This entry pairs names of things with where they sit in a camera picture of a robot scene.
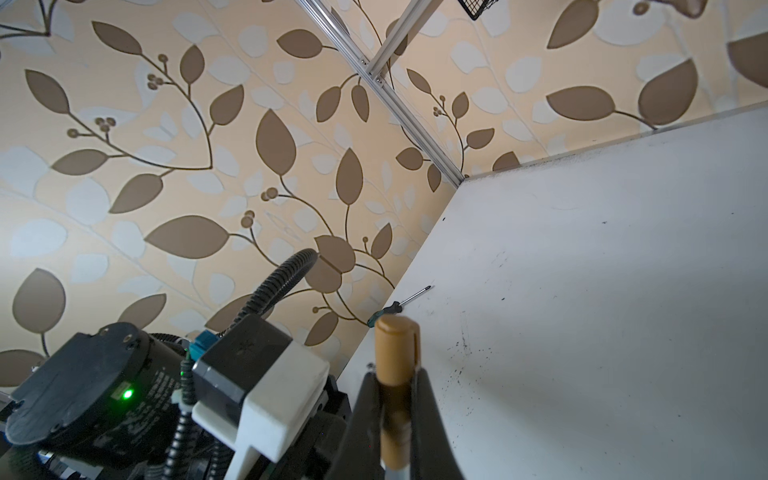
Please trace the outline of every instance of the green and black screwdriver handle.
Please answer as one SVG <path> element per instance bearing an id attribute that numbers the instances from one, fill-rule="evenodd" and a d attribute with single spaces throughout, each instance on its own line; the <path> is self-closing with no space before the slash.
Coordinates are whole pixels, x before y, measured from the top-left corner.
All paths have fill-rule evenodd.
<path id="1" fill-rule="evenodd" d="M 403 300 L 402 303 L 393 302 L 392 305 L 384 307 L 384 309 L 374 313 L 373 315 L 371 315 L 371 318 L 368 319 L 368 327 L 373 328 L 373 326 L 376 324 L 376 320 L 378 320 L 381 315 L 385 315 L 387 313 L 401 313 L 403 305 L 415 299 L 417 296 L 421 295 L 422 293 L 426 292 L 431 288 L 432 288 L 432 285 L 428 285 L 425 288 L 422 288 L 418 292 L 414 293 L 413 295 Z"/>

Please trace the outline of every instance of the wallpaper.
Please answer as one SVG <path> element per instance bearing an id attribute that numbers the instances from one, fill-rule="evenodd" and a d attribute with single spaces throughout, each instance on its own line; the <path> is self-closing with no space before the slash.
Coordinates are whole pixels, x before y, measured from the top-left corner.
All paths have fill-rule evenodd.
<path id="1" fill-rule="evenodd" d="M 18 0 L 0 82 L 6 391 L 78 331 L 221 330 L 305 247 L 269 321 L 339 373 L 453 193 L 399 167 L 401 127 L 290 0 Z"/>
<path id="2" fill-rule="evenodd" d="M 409 3 L 323 1 L 371 57 Z M 465 175 L 768 99 L 765 0 L 443 0 L 417 32 L 388 80 Z"/>

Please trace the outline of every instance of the brown cylindrical object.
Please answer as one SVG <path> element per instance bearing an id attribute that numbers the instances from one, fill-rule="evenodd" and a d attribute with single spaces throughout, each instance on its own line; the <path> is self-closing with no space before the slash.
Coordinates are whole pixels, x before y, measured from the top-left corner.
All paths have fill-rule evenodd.
<path id="1" fill-rule="evenodd" d="M 382 392 L 381 456 L 393 470 L 411 453 L 411 378 L 421 362 L 419 324 L 407 316 L 376 320 L 376 378 Z"/>

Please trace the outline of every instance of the black wire basket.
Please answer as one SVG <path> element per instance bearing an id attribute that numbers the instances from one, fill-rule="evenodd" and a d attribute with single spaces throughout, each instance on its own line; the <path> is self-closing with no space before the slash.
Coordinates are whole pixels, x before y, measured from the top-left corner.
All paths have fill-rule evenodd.
<path id="1" fill-rule="evenodd" d="M 480 14 L 488 10 L 488 8 L 495 4 L 498 0 L 458 0 L 458 3 L 462 4 L 467 15 L 472 20 L 477 20 Z"/>

